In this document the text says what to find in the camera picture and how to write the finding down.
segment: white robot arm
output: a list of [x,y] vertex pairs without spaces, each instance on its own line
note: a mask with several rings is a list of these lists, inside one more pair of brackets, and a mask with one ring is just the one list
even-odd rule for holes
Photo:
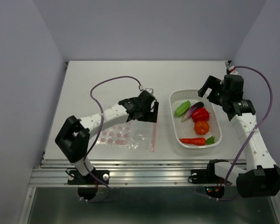
[[209,76],[198,95],[202,97],[208,88],[211,89],[207,99],[222,106],[242,145],[254,132],[244,148],[247,170],[234,166],[230,172],[228,161],[212,160],[206,170],[192,170],[195,174],[192,182],[216,183],[230,173],[225,182],[236,185],[242,197],[274,196],[280,190],[280,168],[269,154],[259,129],[254,128],[257,124],[255,109],[250,100],[243,99],[243,78],[229,73],[227,71],[224,80]]
[[70,163],[76,167],[80,175],[87,176],[89,171],[95,172],[94,166],[85,157],[89,139],[102,130],[130,120],[155,123],[157,122],[158,108],[159,103],[155,97],[147,90],[142,90],[138,97],[121,100],[118,104],[105,110],[103,114],[97,113],[80,119],[75,116],[67,118],[55,139],[55,143]]

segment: white wall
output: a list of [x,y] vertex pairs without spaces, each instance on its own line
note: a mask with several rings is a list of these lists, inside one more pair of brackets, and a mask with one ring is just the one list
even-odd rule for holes
[[[267,148],[280,166],[280,0],[270,0],[265,4],[233,64],[259,69],[272,85],[273,107],[260,129]],[[266,84],[256,73],[238,71],[245,79],[245,96],[254,103],[260,119],[269,102]]]
[[34,0],[66,60],[230,60],[265,1]]
[[0,0],[0,223],[17,223],[64,62],[32,0]]

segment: plastic bag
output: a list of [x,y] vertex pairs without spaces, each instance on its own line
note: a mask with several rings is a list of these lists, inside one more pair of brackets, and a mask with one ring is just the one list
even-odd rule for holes
[[154,152],[156,123],[129,121],[101,132],[97,145]]

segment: white plastic basket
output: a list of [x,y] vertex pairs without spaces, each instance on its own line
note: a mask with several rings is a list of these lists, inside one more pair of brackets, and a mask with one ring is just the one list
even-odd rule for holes
[[[180,143],[182,146],[186,148],[208,148],[216,146],[220,143],[222,139],[222,131],[220,124],[216,118],[215,110],[213,105],[208,101],[207,94],[204,95],[203,98],[198,96],[198,90],[179,90],[173,92],[169,97],[169,104],[170,104],[170,110],[171,110],[171,116],[173,121],[173,127],[175,132],[175,137],[178,143]],[[210,113],[210,119],[208,121],[210,125],[210,131],[206,133],[205,135],[199,135],[196,134],[194,131],[194,122],[192,118],[188,118],[186,121],[182,122],[182,116],[176,117],[174,115],[174,111],[185,101],[189,100],[191,103],[191,106],[195,103],[201,101],[204,103],[204,108]],[[183,138],[200,138],[203,137],[205,139],[208,139],[209,137],[214,136],[215,137],[215,143],[211,145],[206,146],[196,146],[191,144],[183,144],[179,139]]]

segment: white tabletop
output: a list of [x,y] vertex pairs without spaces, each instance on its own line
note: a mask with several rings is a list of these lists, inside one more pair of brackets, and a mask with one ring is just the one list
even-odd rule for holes
[[[66,160],[54,139],[69,116],[81,118],[99,112],[98,106],[89,95],[95,84],[111,77],[129,75],[138,78],[145,88],[153,88],[154,95],[160,102],[154,152],[94,147],[89,155],[90,160],[232,160],[239,151],[240,143],[221,107],[215,105],[223,138],[220,144],[207,149],[187,149],[178,144],[169,108],[169,95],[172,92],[200,89],[209,75],[223,78],[225,73],[226,66],[223,61],[71,61],[44,159]],[[138,85],[131,79],[106,83],[94,92],[102,105],[114,105],[122,99],[136,97],[138,94]]]

